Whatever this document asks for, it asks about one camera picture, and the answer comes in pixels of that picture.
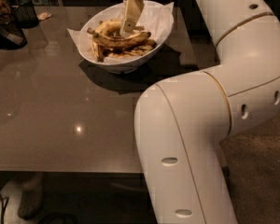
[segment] brown table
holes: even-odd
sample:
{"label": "brown table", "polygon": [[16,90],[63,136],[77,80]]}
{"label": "brown table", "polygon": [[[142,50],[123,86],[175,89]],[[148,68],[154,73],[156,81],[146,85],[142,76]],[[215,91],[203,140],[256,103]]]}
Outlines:
{"label": "brown table", "polygon": [[37,7],[51,18],[24,30],[28,45],[0,49],[0,171],[141,173],[133,112],[146,88],[196,69],[179,8],[162,50],[130,74],[83,60],[67,28],[103,7]]}

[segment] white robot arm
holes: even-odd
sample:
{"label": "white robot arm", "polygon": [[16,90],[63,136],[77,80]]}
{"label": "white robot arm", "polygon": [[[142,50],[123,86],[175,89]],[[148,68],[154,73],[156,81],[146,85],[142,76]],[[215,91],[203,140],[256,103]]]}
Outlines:
{"label": "white robot arm", "polygon": [[133,32],[133,29],[140,18],[143,8],[143,0],[126,1],[125,13],[120,31],[121,35],[127,36]]}
{"label": "white robot arm", "polygon": [[196,1],[221,64],[147,89],[136,144],[158,223],[235,224],[216,149],[280,111],[280,22],[263,0]]}

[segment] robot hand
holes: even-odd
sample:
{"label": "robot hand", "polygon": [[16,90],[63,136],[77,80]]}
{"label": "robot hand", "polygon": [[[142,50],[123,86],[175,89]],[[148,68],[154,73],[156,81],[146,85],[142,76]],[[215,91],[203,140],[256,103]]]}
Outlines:
{"label": "robot hand", "polygon": [[143,0],[127,0],[125,6],[124,18],[120,29],[122,36],[130,35],[133,32],[144,8],[144,3]]}

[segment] bowl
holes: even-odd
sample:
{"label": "bowl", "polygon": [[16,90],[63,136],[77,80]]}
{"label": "bowl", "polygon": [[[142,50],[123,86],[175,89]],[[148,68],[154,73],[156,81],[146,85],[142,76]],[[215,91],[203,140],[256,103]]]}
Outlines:
{"label": "bowl", "polygon": [[134,56],[129,58],[105,57],[103,62],[97,62],[92,53],[91,42],[92,35],[87,33],[91,27],[95,29],[99,21],[108,21],[110,19],[121,19],[124,11],[124,4],[117,4],[109,7],[97,15],[93,16],[80,31],[80,39],[77,49],[80,55],[90,63],[93,63],[111,73],[130,73],[140,65],[151,59],[161,48],[173,29],[174,17],[172,15],[173,3],[162,5],[153,1],[144,1],[144,9],[137,24],[145,27],[151,32],[151,37],[157,42],[157,47],[143,56]]}

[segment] glossy tabletop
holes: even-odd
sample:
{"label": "glossy tabletop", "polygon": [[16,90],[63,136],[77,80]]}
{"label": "glossy tabletop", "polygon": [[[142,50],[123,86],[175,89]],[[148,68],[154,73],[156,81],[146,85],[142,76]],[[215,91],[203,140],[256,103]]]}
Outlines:
{"label": "glossy tabletop", "polygon": [[0,49],[0,170],[140,173],[136,102],[153,83],[190,72],[195,57],[179,8],[162,50],[136,71],[114,75],[79,55],[80,30],[103,7],[37,7],[52,16],[23,30],[22,49]]}

